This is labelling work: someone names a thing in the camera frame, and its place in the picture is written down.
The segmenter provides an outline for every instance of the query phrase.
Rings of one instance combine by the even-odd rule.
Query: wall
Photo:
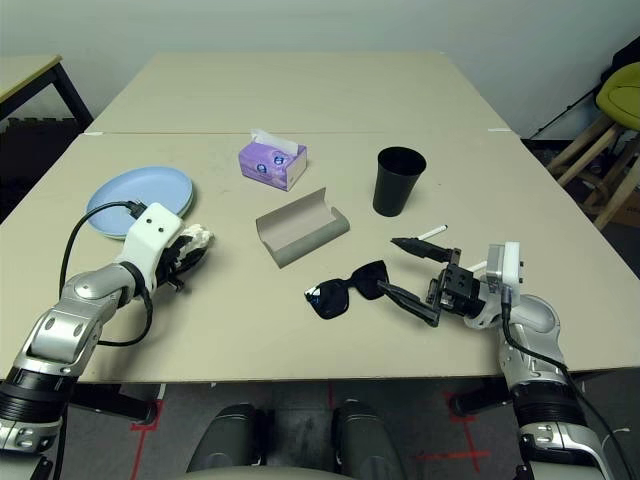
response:
[[[94,114],[158,51],[446,52],[522,136],[640,33],[638,0],[0,0],[0,53],[57,52]],[[23,115],[61,116],[45,91]],[[568,138],[590,104],[547,138]]]

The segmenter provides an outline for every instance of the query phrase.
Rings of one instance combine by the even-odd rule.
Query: black cord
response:
[[[60,266],[60,281],[58,283],[58,296],[62,295],[62,289],[64,288],[64,284],[67,281],[67,266],[69,265],[69,257],[71,256],[71,249],[73,248],[73,242],[75,242],[76,237],[78,236],[78,232],[80,231],[80,227],[84,225],[84,222],[93,217],[96,213],[101,212],[102,210],[106,210],[107,208],[112,207],[125,207],[128,209],[135,208],[135,202],[109,202],[104,205],[100,205],[99,207],[94,208],[93,210],[88,211],[79,221],[76,223],[76,226],[71,230],[71,235],[69,235],[69,240],[67,241],[67,246],[64,249],[64,255],[62,256],[62,265]]]
[[[135,217],[140,216],[140,208],[144,209],[146,206],[142,204],[138,204],[136,202],[109,202],[104,205],[100,205],[93,210],[88,211],[79,221],[76,223],[76,226],[73,227],[71,231],[71,235],[69,235],[69,240],[67,241],[67,246],[64,249],[64,255],[62,256],[62,265],[60,266],[60,283],[59,283],[59,292],[58,295],[62,295],[62,289],[64,288],[64,284],[67,281],[67,267],[69,265],[69,258],[71,256],[71,249],[73,248],[73,243],[78,236],[78,232],[84,223],[89,220],[96,213],[101,212],[102,210],[106,210],[107,208],[112,207],[125,207],[135,212]],[[142,285],[140,289],[140,296],[144,301],[144,307],[147,312],[146,324],[144,326],[144,330],[140,335],[138,335],[133,340],[127,340],[125,342],[112,342],[110,340],[99,340],[98,345],[104,345],[106,347],[128,347],[130,345],[135,345],[139,343],[146,335],[149,333],[151,329],[151,324],[153,322],[153,303],[151,302],[151,295],[149,294],[149,290],[147,290],[146,286]]]
[[[64,446],[67,441],[67,410],[68,406],[62,411],[62,425],[60,425],[60,433],[58,434],[58,450],[56,451],[56,466],[53,470],[53,480],[60,480],[62,474],[62,461],[64,460]]]
[[[144,301],[144,308],[147,311],[147,321],[144,326],[144,330],[142,333],[138,335],[133,340],[127,340],[126,342],[112,342],[111,340],[99,340],[98,345],[104,345],[105,347],[128,347],[130,345],[135,345],[142,341],[144,337],[147,336],[149,330],[151,329],[151,323],[153,322],[153,302],[151,301],[151,295],[149,295],[149,290],[147,290],[146,286],[142,286],[140,289],[140,296]]]
[[[591,90],[589,90],[587,93],[585,93],[584,95],[582,95],[578,100],[576,100],[575,102],[573,102],[571,105],[568,105],[567,108],[565,108],[562,112],[560,112],[558,115],[556,115],[555,117],[553,117],[551,120],[549,120],[545,125],[543,125],[542,127],[538,128],[538,130],[536,130],[536,133],[534,133],[533,135],[531,135],[528,139],[529,140],[533,140],[534,138],[536,138],[538,135],[540,135],[543,131],[545,131],[547,128],[549,128],[553,123],[556,122],[556,120],[558,120],[561,116],[563,116],[565,113],[571,111],[571,109],[573,107],[575,107],[577,104],[579,104],[582,100],[584,100],[585,98],[587,98],[589,95],[591,95],[592,93],[594,93],[596,90],[598,90],[598,88],[600,88],[600,85],[597,85],[595,87],[593,87]]]
[[[569,386],[571,387],[575,395],[587,406],[589,410],[591,410],[591,412],[595,415],[595,417],[602,424],[606,432],[609,434],[609,436],[611,437],[611,441],[615,445],[616,451],[618,452],[618,455],[622,460],[624,468],[627,471],[628,477],[631,480],[635,480],[636,478],[635,473],[633,472],[633,469],[631,468],[631,464],[629,463],[629,460],[627,459],[627,456],[624,453],[624,450],[622,449],[622,445],[620,445],[620,442],[618,442],[618,439],[616,438],[615,433],[613,432],[613,430],[611,429],[607,421],[604,419],[604,417],[600,414],[600,412],[598,412],[598,410],[596,410],[596,408],[591,404],[591,402],[587,400],[587,398],[582,393],[582,390],[578,388],[573,378],[571,378],[571,375],[569,374],[569,369],[567,368],[567,366],[564,363],[559,362],[551,357],[547,357],[546,355],[542,355],[541,353],[534,352],[520,345],[516,341],[516,339],[511,336],[511,331],[509,329],[510,319],[511,319],[511,303],[503,302],[502,303],[502,332],[504,333],[504,338],[507,341],[507,343],[511,345],[513,348],[515,348],[516,350],[519,350],[526,355],[529,355],[533,358],[537,358],[538,360],[542,360],[547,363],[550,363],[551,365],[553,365],[554,367],[556,367],[558,370],[562,372],[564,377],[567,379],[567,383],[569,384]]]

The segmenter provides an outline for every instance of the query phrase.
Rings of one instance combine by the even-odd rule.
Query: black sunglasses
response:
[[[378,287],[378,280],[389,281],[387,266],[382,260],[358,268],[349,280],[334,278],[322,282],[307,290],[304,296],[316,313],[328,320],[343,314],[349,308],[349,287],[356,287],[367,300],[375,300],[384,295]]]

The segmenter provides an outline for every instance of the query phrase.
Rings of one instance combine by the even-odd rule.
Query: wooden stool leg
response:
[[[549,165],[547,165],[547,170],[551,171],[554,168],[566,163],[568,160],[571,160],[571,158],[577,155],[580,150],[582,150],[591,141],[601,135],[602,132],[604,132],[612,124],[613,120],[611,120],[604,114],[600,115],[591,126],[589,126],[584,132],[578,135],[567,148],[565,148],[556,156],[556,158],[551,160]]]
[[[586,167],[594,158],[598,156],[600,152],[602,152],[605,148],[607,148],[613,141],[616,139],[618,134],[623,130],[622,125],[614,123],[609,130],[604,132],[602,136],[594,143],[589,150],[584,152],[584,154],[576,160],[576,163],[569,167],[569,170],[564,172],[562,176],[558,179],[558,184],[561,187],[564,187],[567,183],[575,177],[580,170]]]
[[[602,183],[604,183],[607,188],[611,188],[616,178],[618,178],[618,175],[622,173],[624,167],[631,161],[635,153],[638,151],[640,151],[640,134],[636,135],[629,143],[627,143],[627,146],[624,148],[616,162],[602,179]],[[590,207],[591,205],[596,203],[597,199],[598,192],[594,190],[587,197],[584,204]]]
[[[595,222],[593,224],[596,226],[598,230],[602,230],[604,226],[609,223],[611,217],[615,215],[618,209],[622,206],[622,204],[629,198],[629,195],[633,193],[633,189],[636,187],[638,182],[640,181],[640,159],[636,160],[636,163],[631,167],[631,170],[627,174],[627,176],[622,180],[622,183],[616,190],[616,193],[613,194],[607,206],[604,207],[604,210],[598,215]]]

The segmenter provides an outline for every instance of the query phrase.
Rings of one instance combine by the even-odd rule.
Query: tissue box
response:
[[[289,191],[307,168],[307,147],[298,145],[293,157],[276,147],[251,142],[238,154],[245,177]]]

